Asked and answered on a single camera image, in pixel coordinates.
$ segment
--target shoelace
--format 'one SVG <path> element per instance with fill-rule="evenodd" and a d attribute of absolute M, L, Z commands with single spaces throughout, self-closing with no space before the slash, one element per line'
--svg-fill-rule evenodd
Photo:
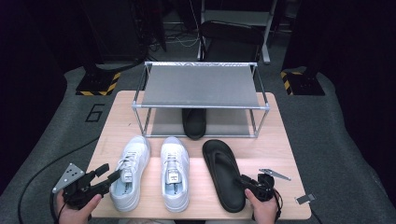
<path fill-rule="evenodd" d="M 128 170 L 130 172 L 136 171 L 138 160 L 137 160 L 137 153 L 130 152 L 126 153 L 125 157 L 119 160 L 119 165 L 117 166 L 116 170 Z"/>
<path fill-rule="evenodd" d="M 166 154 L 166 160 L 165 160 L 164 164 L 166 164 L 166 163 L 168 163 L 170 161 L 173 161 L 174 163 L 178 162 L 177 161 L 177 153 L 176 152 L 168 152 Z"/>

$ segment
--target chair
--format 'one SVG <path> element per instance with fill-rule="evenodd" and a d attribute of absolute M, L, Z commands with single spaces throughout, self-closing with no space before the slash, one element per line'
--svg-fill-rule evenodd
<path fill-rule="evenodd" d="M 265 27 L 263 30 L 264 44 L 262 45 L 261 57 L 265 64 L 269 64 L 271 63 L 271 60 L 267 48 L 267 41 L 276 12 L 277 1 L 278 0 L 256 1 L 255 4 L 257 4 L 257 2 L 259 2 L 259 4 L 253 9 L 250 6 L 245 6 L 250 1 L 220 1 L 220 4 L 213 5 L 213 3 L 217 1 L 202 0 L 201 22 L 226 21 L 262 28 Z"/>
<path fill-rule="evenodd" d="M 205 21 L 199 27 L 201 62 L 250 63 L 260 59 L 264 37 L 249 25 Z"/>
<path fill-rule="evenodd" d="M 279 16 L 273 21 L 274 31 L 272 34 L 271 41 L 268 41 L 268 47 L 271 47 L 273 40 L 275 39 L 276 33 L 287 33 L 291 34 L 297 13 L 300 8 L 302 0 L 285 0 L 279 5 L 280 13 Z"/>

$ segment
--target human hand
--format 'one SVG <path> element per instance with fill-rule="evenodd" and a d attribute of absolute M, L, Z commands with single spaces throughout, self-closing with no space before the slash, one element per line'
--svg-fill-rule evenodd
<path fill-rule="evenodd" d="M 96 194 L 83 208 L 76 210 L 69 204 L 64 206 L 64 193 L 61 190 L 56 197 L 59 224 L 86 224 L 91 212 L 96 208 L 102 199 L 102 195 Z"/>
<path fill-rule="evenodd" d="M 245 189 L 245 194 L 253 207 L 256 222 L 258 224 L 274 224 L 277 211 L 277 195 L 267 202 L 260 202 L 250 189 Z"/>

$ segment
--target black slide sandal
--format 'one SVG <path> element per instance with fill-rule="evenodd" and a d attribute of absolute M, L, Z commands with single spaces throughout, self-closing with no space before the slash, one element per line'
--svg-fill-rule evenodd
<path fill-rule="evenodd" d="M 198 140 L 206 132 L 206 109 L 185 108 L 181 111 L 184 133 L 192 140 Z"/>
<path fill-rule="evenodd" d="M 240 173 L 231 149 L 220 140 L 209 140 L 204 143 L 202 152 L 223 208 L 230 213 L 242 211 L 246 204 L 245 192 L 235 183 Z"/>

